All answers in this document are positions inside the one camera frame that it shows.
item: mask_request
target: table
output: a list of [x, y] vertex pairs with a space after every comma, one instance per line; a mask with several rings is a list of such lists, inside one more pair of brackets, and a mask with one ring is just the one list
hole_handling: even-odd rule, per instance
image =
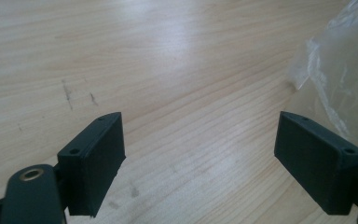
[[69, 223], [355, 223], [274, 158], [286, 67], [348, 1], [0, 0], [0, 198], [121, 111], [127, 159]]

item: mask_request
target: plastic bag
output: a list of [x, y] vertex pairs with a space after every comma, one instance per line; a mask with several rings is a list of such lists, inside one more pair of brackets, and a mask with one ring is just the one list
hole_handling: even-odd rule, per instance
[[289, 78], [301, 89], [289, 110], [358, 146], [358, 0], [299, 49], [289, 65]]

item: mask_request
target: plastic sheet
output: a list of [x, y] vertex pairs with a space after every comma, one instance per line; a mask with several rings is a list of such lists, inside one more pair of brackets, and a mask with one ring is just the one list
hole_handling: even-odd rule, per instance
[[289, 78], [300, 89], [289, 111], [321, 122], [358, 146], [358, 0], [298, 50]]

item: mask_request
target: clear plastic bag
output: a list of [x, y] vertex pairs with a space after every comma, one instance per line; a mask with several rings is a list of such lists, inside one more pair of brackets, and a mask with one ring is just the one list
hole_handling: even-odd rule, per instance
[[316, 119], [358, 146], [358, 0], [298, 50], [289, 78], [301, 90], [288, 110]]

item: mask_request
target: screw hole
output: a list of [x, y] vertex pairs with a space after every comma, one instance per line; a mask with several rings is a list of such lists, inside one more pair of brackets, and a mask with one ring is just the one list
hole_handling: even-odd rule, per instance
[[73, 149], [71, 149], [70, 151], [69, 151], [69, 153], [70, 154], [72, 154], [72, 155], [75, 155], [75, 154], [77, 154], [77, 153], [79, 153], [79, 149], [78, 148], [73, 148]]
[[25, 171], [24, 173], [22, 173], [20, 175], [20, 180], [22, 181], [30, 181], [33, 179], [37, 179], [39, 176], [41, 176], [43, 174], [43, 170], [40, 168], [37, 169], [31, 169], [28, 171]]
[[350, 148], [345, 148], [344, 151], [348, 154], [354, 154], [354, 150]]

